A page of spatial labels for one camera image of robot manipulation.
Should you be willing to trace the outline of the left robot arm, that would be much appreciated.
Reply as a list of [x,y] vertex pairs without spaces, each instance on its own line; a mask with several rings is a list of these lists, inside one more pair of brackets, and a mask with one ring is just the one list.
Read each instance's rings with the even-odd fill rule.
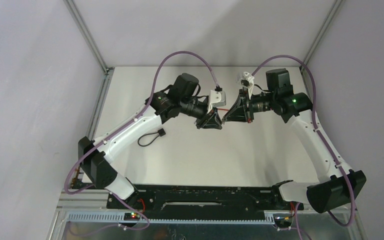
[[182,73],[174,84],[147,98],[131,119],[93,140],[86,136],[81,138],[78,142],[79,165],[92,184],[118,196],[125,208],[136,206],[138,194],[134,185],[114,169],[112,163],[134,141],[179,114],[195,118],[198,129],[222,129],[217,108],[225,106],[225,92],[217,86],[200,100],[200,89],[196,77]]

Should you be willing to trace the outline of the black cable lock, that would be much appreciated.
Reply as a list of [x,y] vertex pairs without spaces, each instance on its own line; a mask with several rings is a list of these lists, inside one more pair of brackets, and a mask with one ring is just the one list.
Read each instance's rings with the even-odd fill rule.
[[146,133],[137,139],[137,144],[140,147],[148,147],[154,143],[158,138],[165,136],[167,133],[163,128],[157,131]]

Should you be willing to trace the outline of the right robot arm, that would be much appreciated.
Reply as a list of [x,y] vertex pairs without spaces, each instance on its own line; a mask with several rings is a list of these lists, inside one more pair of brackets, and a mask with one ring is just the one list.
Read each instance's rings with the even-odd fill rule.
[[222,121],[252,123],[256,113],[274,111],[297,135],[318,179],[316,183],[280,183],[270,196],[271,204],[284,209],[290,202],[301,202],[325,213],[354,203],[367,181],[364,172],[353,170],[332,146],[308,95],[294,92],[287,69],[272,69],[265,76],[268,89],[253,94],[255,77],[249,72],[239,75],[238,97]]

